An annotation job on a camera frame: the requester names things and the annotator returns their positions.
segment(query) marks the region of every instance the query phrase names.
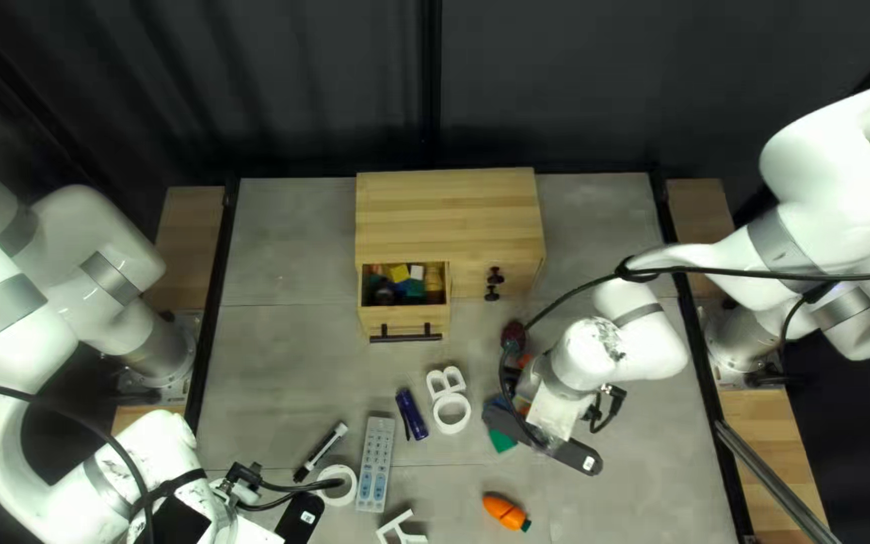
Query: marker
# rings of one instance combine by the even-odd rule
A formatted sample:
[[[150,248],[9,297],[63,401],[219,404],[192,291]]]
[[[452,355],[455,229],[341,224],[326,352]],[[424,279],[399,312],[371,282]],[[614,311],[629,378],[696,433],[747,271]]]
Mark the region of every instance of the marker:
[[[348,426],[344,424],[343,421],[337,424],[337,427],[334,427],[331,433],[328,433],[320,442],[318,442],[317,446],[314,448],[314,451],[311,453],[310,457],[308,457],[308,461],[304,463],[303,466],[297,469],[294,472],[294,482],[301,483],[305,481],[305,478],[308,477],[308,474],[312,470],[314,470],[314,466],[321,461],[321,458],[324,457],[324,454],[328,453],[328,450],[331,449],[331,446],[334,445],[338,439],[343,437],[348,432]]]

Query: maroon object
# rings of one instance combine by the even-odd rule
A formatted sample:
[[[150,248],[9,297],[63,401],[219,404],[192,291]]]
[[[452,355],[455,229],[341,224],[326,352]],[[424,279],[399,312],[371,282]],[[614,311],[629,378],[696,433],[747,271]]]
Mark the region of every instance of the maroon object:
[[[519,347],[519,352],[526,350],[526,328],[519,321],[510,321],[505,328],[501,329],[500,344],[504,348],[509,342],[516,342]]]

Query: white remote control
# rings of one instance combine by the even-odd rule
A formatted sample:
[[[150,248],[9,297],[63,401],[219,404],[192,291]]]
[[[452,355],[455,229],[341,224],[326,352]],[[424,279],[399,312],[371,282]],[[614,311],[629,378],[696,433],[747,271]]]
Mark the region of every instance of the white remote control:
[[[365,451],[361,453],[361,475],[357,484],[358,512],[384,512],[388,496],[389,472],[392,469],[394,420],[369,417],[365,429]]]

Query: cabinet knob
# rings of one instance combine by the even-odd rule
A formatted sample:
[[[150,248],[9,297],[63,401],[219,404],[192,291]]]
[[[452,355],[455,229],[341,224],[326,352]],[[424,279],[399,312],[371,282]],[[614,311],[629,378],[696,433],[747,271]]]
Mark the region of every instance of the cabinet knob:
[[[492,272],[488,279],[491,286],[498,286],[499,284],[505,283],[505,278],[501,276],[501,274],[499,274],[498,266],[493,266],[492,268],[489,268],[489,271]]]
[[[495,286],[486,286],[486,288],[489,289],[489,292],[485,293],[486,302],[495,302],[499,300],[501,295],[495,291]]]

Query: toy carrot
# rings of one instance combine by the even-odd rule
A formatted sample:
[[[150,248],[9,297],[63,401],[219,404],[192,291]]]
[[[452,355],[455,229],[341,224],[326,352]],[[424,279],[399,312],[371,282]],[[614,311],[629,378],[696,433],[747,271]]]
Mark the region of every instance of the toy carrot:
[[[482,497],[482,506],[490,516],[499,520],[499,523],[508,529],[522,529],[522,532],[526,532],[529,530],[529,525],[533,525],[533,522],[526,519],[525,512],[501,497],[486,495]]]

